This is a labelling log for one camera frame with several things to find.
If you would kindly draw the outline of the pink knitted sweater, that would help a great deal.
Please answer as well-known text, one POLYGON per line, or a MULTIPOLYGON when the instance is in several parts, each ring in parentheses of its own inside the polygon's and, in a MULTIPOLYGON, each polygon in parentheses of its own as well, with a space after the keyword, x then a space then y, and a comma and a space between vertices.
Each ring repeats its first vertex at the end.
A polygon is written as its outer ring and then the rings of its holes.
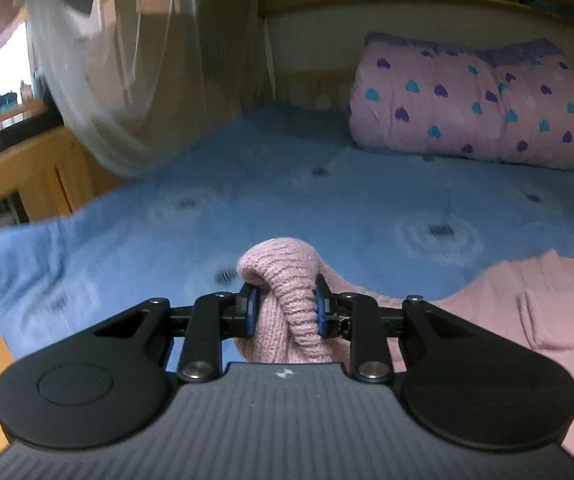
MULTIPOLYGON (((272 238, 250 248, 237 270, 245 282, 261 290, 255 336, 236 343, 245 359, 348 363, 348 344, 319 334, 315 279, 322 275, 333 292, 356 288, 327 266, 312 246, 294 238, 272 238)), ((574 258, 550 250, 536 258, 502 261, 437 305, 548 356, 574 378, 574 258)), ((574 455, 574 422, 564 446, 574 455)))

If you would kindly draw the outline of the blue floral bed sheet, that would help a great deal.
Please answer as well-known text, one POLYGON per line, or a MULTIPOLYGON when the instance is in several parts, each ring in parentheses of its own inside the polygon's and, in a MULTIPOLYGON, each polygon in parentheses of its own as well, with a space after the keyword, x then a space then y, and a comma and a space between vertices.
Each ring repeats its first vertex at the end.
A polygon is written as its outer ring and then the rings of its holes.
POLYGON ((151 297, 237 290, 275 237, 438 300, 503 260, 574 258, 574 170, 366 152, 340 115, 266 107, 69 217, 0 229, 0 335, 19 358, 151 297))

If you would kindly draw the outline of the wooden cabinet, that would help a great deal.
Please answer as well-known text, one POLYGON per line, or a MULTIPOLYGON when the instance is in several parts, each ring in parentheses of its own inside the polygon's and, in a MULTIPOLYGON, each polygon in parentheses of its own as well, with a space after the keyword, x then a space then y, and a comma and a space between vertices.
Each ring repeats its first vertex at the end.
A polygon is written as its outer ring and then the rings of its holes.
POLYGON ((32 221, 72 214, 120 182, 65 127, 0 154, 0 200, 14 192, 27 197, 32 221))

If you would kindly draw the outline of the pink heart-patterned rolled quilt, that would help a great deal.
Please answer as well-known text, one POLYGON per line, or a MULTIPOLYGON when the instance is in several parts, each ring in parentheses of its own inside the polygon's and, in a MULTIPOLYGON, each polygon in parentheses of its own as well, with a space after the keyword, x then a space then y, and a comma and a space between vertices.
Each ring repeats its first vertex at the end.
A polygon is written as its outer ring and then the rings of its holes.
POLYGON ((574 168, 574 73, 545 38, 488 50, 370 32, 349 99, 360 148, 574 168))

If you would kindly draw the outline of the white mosquito net curtain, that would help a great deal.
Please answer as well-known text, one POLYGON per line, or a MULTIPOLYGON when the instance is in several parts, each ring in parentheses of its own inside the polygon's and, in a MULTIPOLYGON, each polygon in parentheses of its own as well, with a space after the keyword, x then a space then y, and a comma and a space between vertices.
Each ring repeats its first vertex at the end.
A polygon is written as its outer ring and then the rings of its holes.
POLYGON ((255 106, 259 0, 15 0, 65 125, 134 178, 255 106))

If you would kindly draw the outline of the wooden bed headboard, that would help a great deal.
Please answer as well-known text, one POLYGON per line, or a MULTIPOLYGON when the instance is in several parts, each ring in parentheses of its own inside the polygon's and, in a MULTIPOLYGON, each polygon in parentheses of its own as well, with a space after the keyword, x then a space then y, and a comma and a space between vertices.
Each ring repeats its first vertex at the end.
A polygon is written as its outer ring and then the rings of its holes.
POLYGON ((474 4, 332 4, 267 18, 279 72, 353 70, 370 32, 492 49, 546 38, 574 71, 574 26, 533 13, 474 4))

